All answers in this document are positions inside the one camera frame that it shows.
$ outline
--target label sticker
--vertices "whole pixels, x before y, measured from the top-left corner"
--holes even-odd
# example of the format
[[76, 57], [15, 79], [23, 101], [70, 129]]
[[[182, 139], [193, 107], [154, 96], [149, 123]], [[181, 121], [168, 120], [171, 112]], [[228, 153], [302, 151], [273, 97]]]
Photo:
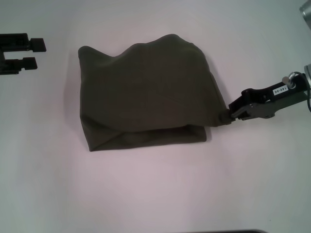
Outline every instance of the label sticker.
[[282, 86], [282, 87], [279, 87], [279, 88], [277, 88], [277, 89], [274, 89], [274, 90], [273, 90], [273, 94], [276, 96], [276, 95], [281, 94], [281, 93], [283, 93], [283, 92], [285, 92], [285, 91], [288, 91], [287, 85]]

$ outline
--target white background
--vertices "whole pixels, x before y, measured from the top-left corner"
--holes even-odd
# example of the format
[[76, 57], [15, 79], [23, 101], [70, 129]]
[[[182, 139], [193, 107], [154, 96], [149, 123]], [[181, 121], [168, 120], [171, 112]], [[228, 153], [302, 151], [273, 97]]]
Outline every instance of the white background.
[[89, 152], [83, 45], [115, 56], [169, 33], [207, 57], [226, 104], [311, 63], [304, 0], [5, 0], [0, 33], [43, 37], [37, 70], [0, 76], [0, 232], [311, 231], [311, 114], [207, 129], [208, 142]]

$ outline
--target olive green bag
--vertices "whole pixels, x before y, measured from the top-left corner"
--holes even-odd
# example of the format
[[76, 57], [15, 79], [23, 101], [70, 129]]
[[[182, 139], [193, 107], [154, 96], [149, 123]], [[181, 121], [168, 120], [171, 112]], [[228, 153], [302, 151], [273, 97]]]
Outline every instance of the olive green bag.
[[79, 59], [80, 118], [90, 151], [204, 142], [204, 126], [226, 124], [204, 54], [177, 35], [116, 57], [84, 46]]

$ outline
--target folded fabric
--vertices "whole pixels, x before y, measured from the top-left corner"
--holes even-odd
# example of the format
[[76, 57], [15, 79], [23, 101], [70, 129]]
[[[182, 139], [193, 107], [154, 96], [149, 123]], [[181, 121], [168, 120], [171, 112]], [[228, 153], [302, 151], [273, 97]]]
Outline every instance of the folded fabric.
[[79, 49], [80, 118], [89, 150], [206, 141], [225, 123], [222, 95], [204, 54], [170, 34], [116, 57]]

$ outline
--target cable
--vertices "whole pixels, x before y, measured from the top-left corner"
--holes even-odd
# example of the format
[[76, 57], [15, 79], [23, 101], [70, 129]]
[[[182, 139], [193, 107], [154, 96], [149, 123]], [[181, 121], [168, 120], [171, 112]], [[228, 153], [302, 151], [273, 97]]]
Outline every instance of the cable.
[[300, 72], [294, 72], [295, 74], [298, 74], [300, 75], [306, 82], [306, 85], [307, 85], [307, 104], [308, 104], [308, 108], [309, 108], [309, 111], [311, 112], [311, 105], [310, 105], [310, 84], [309, 84], [309, 81], [307, 79], [307, 77], [305, 75], [303, 75], [302, 73]]

